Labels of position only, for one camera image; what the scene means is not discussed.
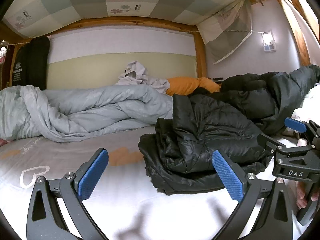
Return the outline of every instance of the gray comforter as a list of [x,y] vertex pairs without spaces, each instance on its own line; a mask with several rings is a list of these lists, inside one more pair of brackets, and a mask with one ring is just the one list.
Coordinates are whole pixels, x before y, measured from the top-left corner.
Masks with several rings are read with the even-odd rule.
[[172,97],[148,85],[40,90],[9,87],[0,92],[0,138],[44,137],[80,141],[156,124],[172,118]]

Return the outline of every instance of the black down jacket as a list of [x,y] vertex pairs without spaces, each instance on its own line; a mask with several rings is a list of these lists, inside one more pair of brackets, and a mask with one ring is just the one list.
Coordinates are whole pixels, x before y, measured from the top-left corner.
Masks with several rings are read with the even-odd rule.
[[289,74],[245,74],[226,79],[220,93],[210,97],[231,104],[265,134],[274,135],[319,81],[320,67],[316,65],[301,67]]
[[166,193],[223,188],[212,152],[225,152],[246,173],[264,171],[270,153],[256,141],[260,129],[233,106],[205,95],[173,96],[173,119],[158,119],[156,134],[140,137],[147,175]]

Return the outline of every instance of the checkered fabric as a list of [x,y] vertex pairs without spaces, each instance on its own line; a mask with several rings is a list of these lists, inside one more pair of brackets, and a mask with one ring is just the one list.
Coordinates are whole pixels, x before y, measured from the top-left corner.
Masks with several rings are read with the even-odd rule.
[[218,63],[231,55],[251,34],[249,0],[235,1],[197,25],[207,54]]
[[83,18],[145,16],[196,25],[236,0],[15,0],[3,22],[36,37]]

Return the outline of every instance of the human hand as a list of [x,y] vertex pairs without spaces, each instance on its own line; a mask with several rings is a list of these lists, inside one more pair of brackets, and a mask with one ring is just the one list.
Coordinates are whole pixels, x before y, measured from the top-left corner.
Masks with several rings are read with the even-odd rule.
[[2,145],[7,144],[7,143],[8,143],[7,141],[0,139],[0,147],[1,147]]
[[[317,201],[319,197],[319,188],[317,188],[311,195],[312,201]],[[299,209],[307,206],[306,200],[306,184],[299,181],[297,184],[297,206]]]

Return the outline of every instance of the mattress cover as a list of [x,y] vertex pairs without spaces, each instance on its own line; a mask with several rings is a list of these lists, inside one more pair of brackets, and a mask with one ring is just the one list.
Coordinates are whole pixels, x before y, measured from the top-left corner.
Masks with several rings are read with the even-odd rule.
[[[0,208],[17,234],[26,240],[29,200],[36,178],[62,178],[75,172],[99,148],[109,152],[109,165],[84,206],[110,240],[205,240],[212,239],[237,205],[226,189],[198,194],[166,195],[158,192],[146,176],[139,152],[140,136],[154,127],[108,134],[81,142],[58,143],[43,137],[22,139],[0,147]],[[279,138],[288,147],[293,142]],[[273,160],[259,179],[275,179]],[[293,239],[306,226],[295,215],[296,183],[285,180],[293,210]],[[62,199],[61,212],[71,233],[77,232]],[[248,234],[261,207],[258,200],[242,232]]]

